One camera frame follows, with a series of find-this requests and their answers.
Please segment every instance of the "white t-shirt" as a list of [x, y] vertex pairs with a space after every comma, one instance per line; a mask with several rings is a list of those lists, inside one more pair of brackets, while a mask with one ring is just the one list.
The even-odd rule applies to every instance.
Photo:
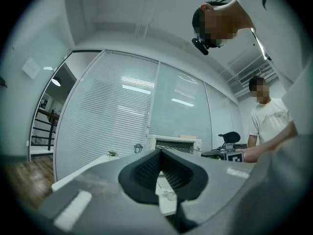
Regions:
[[287, 93], [282, 98], [299, 134], [313, 133], [313, 45], [285, 0], [238, 0]]
[[274, 138], [289, 123], [291, 117], [281, 99], [272, 98], [267, 104], [258, 104], [252, 111], [249, 135], [259, 136], [260, 143]]

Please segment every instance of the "wooden floor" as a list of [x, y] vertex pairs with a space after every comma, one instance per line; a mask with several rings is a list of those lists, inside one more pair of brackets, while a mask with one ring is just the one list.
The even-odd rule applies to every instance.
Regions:
[[31, 208], [37, 209], [52, 193], [52, 156], [35, 157], [25, 164], [6, 165], [4, 170], [16, 197]]

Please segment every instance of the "white table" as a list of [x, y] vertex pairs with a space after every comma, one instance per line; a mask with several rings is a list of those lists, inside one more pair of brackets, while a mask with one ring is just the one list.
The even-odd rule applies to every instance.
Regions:
[[[62, 188], [64, 185], [66, 185], [68, 182], [70, 182], [73, 178], [83, 173], [85, 170], [87, 170], [90, 167], [93, 167], [94, 165], [98, 165], [101, 163], [109, 162], [109, 157], [107, 155], [103, 155], [96, 160], [92, 161], [88, 165], [80, 168], [79, 170], [73, 172], [72, 174], [68, 175], [67, 177], [55, 182], [52, 185], [52, 191], [57, 191], [58, 189]], [[165, 178], [162, 176], [163, 173], [160, 173], [159, 178], [157, 179], [156, 184], [156, 195], [159, 196], [159, 206], [160, 211], [164, 216], [172, 215], [176, 212], [176, 200], [169, 200], [168, 194], [171, 194], [169, 192], [173, 192], [168, 182], [165, 180]]]

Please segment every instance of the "small potted plant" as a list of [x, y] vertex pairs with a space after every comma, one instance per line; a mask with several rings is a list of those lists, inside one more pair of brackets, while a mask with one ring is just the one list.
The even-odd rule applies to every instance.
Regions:
[[110, 160], [110, 161], [111, 161], [111, 160], [114, 160], [114, 159], [117, 158], [117, 152], [115, 152], [115, 151], [109, 151], [108, 156], [109, 156], [109, 160]]

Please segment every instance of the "white sticker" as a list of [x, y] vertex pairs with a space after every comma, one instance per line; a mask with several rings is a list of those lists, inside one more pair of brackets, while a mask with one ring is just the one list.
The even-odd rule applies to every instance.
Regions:
[[227, 173], [244, 179], [247, 179], [250, 176], [250, 174], [245, 171], [235, 170], [230, 167], [227, 169]]
[[35, 79], [37, 74], [40, 71], [39, 66], [35, 63], [35, 61], [32, 58], [29, 58], [24, 66], [22, 67], [22, 70], [29, 75], [32, 79]]

